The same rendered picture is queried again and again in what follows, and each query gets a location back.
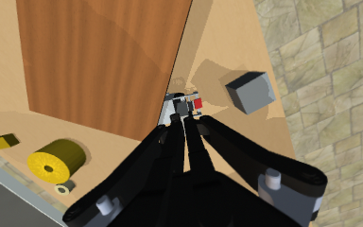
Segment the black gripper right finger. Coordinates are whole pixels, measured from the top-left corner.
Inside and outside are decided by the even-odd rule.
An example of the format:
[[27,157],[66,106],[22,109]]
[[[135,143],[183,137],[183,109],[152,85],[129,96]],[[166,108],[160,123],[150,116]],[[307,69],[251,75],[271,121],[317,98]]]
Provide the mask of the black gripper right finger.
[[302,227],[316,219],[328,183],[318,168],[269,151],[210,115],[181,105],[200,227],[233,227],[233,212],[202,137],[264,201]]

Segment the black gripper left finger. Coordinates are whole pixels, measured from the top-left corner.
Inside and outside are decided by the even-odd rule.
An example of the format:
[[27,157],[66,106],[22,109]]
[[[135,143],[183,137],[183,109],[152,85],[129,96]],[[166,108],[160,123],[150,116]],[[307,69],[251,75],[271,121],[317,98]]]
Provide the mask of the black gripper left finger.
[[173,172],[184,168],[182,102],[169,117],[169,126],[157,126],[103,182],[66,210],[62,221],[68,227],[107,227],[142,188],[126,227],[165,227]]

